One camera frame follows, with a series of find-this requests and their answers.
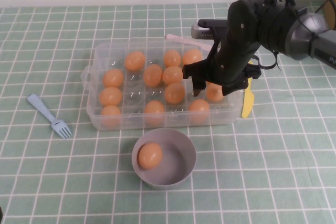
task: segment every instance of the bowl rim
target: bowl rim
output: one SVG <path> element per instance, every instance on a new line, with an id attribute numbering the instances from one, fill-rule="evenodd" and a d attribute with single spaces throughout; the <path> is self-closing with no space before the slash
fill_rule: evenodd
<path id="1" fill-rule="evenodd" d="M 194 162 L 194 165 L 191 169 L 191 171 L 181 180 L 179 180 L 178 182 L 175 182 L 173 184 L 168 184 L 168 185 L 160 185 L 160 184 L 155 184 L 155 183 L 152 183 L 150 181 L 147 181 L 146 179 L 142 178 L 142 176 L 140 176 L 140 174 L 136 171 L 135 169 L 135 166 L 138 166 L 138 164 L 135 164 L 134 160 L 133 160 L 133 157 L 134 157 L 134 153 L 135 153 L 135 145 L 137 144 L 138 141 L 140 141 L 141 139 L 143 139 L 147 134 L 153 132 L 153 131 L 162 131 L 162 130 L 165 130 L 165 131 L 171 131 L 171 132 L 175 132 L 177 134 L 181 134 L 182 136 L 185 137 L 185 140 L 188 140 L 191 145 L 192 145 L 192 150 L 193 152 L 195 153 L 195 162 Z M 138 175 L 138 177 L 143 180 L 145 183 L 149 184 L 149 185 L 152 185 L 152 186 L 155 186 L 155 187 L 171 187 L 171 186 L 175 186 L 177 184 L 179 184 L 180 182 L 184 181 L 185 179 L 187 179 L 190 174 L 193 172 L 193 170 L 195 169 L 195 166 L 196 166 L 196 162 L 197 162 L 197 151 L 196 151 L 196 147 L 194 145 L 194 143 L 191 141 L 191 139 L 184 133 L 182 133 L 181 131 L 178 131 L 178 130 L 175 130 L 175 129 L 171 129 L 171 128 L 157 128 L 157 129 L 153 129 L 153 130 L 150 130 L 148 132 L 146 132 L 145 134 L 143 134 L 135 143 L 134 147 L 133 147 L 133 150 L 132 150 L 132 155 L 131 155 L 131 158 L 132 158 L 132 166 L 133 166 L 133 170 L 135 171 L 135 173 Z"/>

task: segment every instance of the green checkered tablecloth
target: green checkered tablecloth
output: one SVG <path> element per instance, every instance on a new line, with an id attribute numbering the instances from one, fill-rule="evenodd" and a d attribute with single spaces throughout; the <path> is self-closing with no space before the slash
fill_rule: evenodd
<path id="1" fill-rule="evenodd" d="M 308 3 L 310 11 L 319 3 Z M 4 224 L 335 223 L 336 71 L 280 56 L 252 81 L 255 105 L 231 125 L 182 127 L 197 148 L 190 179 L 154 191 L 132 170 L 145 130 L 97 132 L 80 74 L 96 45 L 190 36 L 228 4 L 0 10 L 0 206 Z M 259 50 L 264 65 L 274 58 Z M 60 138 L 27 103 L 40 95 L 69 123 Z"/>

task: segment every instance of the brown egg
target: brown egg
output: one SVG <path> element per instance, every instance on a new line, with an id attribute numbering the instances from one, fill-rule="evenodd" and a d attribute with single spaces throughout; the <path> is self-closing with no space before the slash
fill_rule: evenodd
<path id="1" fill-rule="evenodd" d="M 194 101 L 189 106 L 189 111 L 198 111 L 197 114 L 190 115 L 190 121 L 192 124 L 202 124 L 206 121 L 209 116 L 209 104 L 203 99 L 198 99 Z"/>
<path id="2" fill-rule="evenodd" d="M 120 115 L 120 109 L 115 105 L 108 105 L 102 108 L 101 115 Z M 107 127 L 115 127 L 120 123 L 120 118 L 103 118 L 102 124 Z"/>
<path id="3" fill-rule="evenodd" d="M 180 82 L 182 78 L 182 69 L 177 66 L 168 67 L 162 73 L 162 80 L 168 85 L 174 82 Z"/>
<path id="4" fill-rule="evenodd" d="M 145 107 L 145 113 L 155 113 L 145 117 L 146 123 L 150 126 L 159 126 L 164 120 L 164 106 L 159 101 L 151 101 Z"/>
<path id="5" fill-rule="evenodd" d="M 203 59 L 201 51 L 198 49 L 189 49 L 187 52 L 184 53 L 182 62 L 183 65 L 192 64 Z"/>
<path id="6" fill-rule="evenodd" d="M 119 87 L 122 85 L 123 74 L 120 69 L 110 69 L 103 76 L 105 87 Z"/>
<path id="7" fill-rule="evenodd" d="M 125 58 L 125 67 L 131 71 L 140 70 L 145 64 L 145 55 L 140 51 L 131 52 Z"/>
<path id="8" fill-rule="evenodd" d="M 156 87 L 160 84 L 162 77 L 162 69 L 157 64 L 151 64 L 143 73 L 143 81 L 149 87 Z"/>
<path id="9" fill-rule="evenodd" d="M 170 104 L 178 104 L 184 98 L 184 86 L 181 83 L 169 84 L 164 91 L 164 98 Z"/>
<path id="10" fill-rule="evenodd" d="M 143 145 L 138 154 L 138 161 L 142 168 L 153 169 L 162 160 L 162 150 L 159 144 L 147 143 Z"/>
<path id="11" fill-rule="evenodd" d="M 181 55 L 175 49 L 168 50 L 163 56 L 163 63 L 166 67 L 179 66 L 181 64 Z"/>
<path id="12" fill-rule="evenodd" d="M 205 89 L 206 98 L 212 102 L 220 102 L 224 96 L 222 93 L 222 86 L 210 83 Z"/>
<path id="13" fill-rule="evenodd" d="M 99 102 L 103 106 L 118 105 L 122 100 L 120 89 L 115 87 L 107 87 L 99 94 Z"/>

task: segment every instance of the robotic arm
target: robotic arm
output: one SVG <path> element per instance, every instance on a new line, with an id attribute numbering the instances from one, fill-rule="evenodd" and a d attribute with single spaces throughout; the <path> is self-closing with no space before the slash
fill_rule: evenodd
<path id="1" fill-rule="evenodd" d="M 213 39 L 207 59 L 183 67 L 183 78 L 192 77 L 194 96 L 205 82 L 222 86 L 223 95 L 245 89 L 261 69 L 277 65 L 280 52 L 295 60 L 308 55 L 336 69 L 336 31 L 322 15 L 307 13 L 294 0 L 239 0 L 230 5 L 227 20 L 201 19 L 192 26 L 194 39 Z M 249 64 L 264 46 L 276 58 L 272 66 Z"/>

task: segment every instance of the clear plastic container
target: clear plastic container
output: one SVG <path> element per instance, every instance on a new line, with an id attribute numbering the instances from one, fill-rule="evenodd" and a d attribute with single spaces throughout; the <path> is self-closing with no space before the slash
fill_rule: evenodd
<path id="1" fill-rule="evenodd" d="M 205 90 L 198 97 L 193 96 L 191 78 L 183 80 L 185 97 L 180 104 L 167 104 L 164 98 L 165 84 L 159 87 L 149 88 L 142 79 L 145 68 L 150 64 L 158 64 L 165 69 L 163 55 L 169 49 L 176 49 L 181 56 L 189 49 L 198 48 L 206 58 L 208 51 L 201 47 L 181 44 L 165 39 L 136 39 L 127 42 L 103 43 L 96 47 L 93 65 L 87 66 L 81 75 L 83 87 L 89 91 L 87 113 L 93 125 L 99 130 L 125 130 L 143 129 L 154 127 L 175 127 L 191 125 L 216 125 L 230 124 L 241 113 L 242 96 L 240 91 L 224 97 L 221 102 L 209 103 L 209 114 L 201 123 L 195 123 L 195 117 L 203 116 L 203 112 L 188 111 L 190 104 L 197 99 L 207 100 Z M 132 51 L 139 50 L 146 56 L 145 66 L 140 71 L 129 71 L 124 67 L 124 58 Z M 98 101 L 99 93 L 104 89 L 102 78 L 105 72 L 112 68 L 120 69 L 124 74 L 124 82 L 120 87 L 123 92 L 122 102 L 119 104 L 120 115 L 102 116 L 102 106 Z M 160 114 L 144 113 L 145 105 L 152 101 L 160 101 L 165 112 Z M 162 121 L 153 125 L 148 122 Z"/>

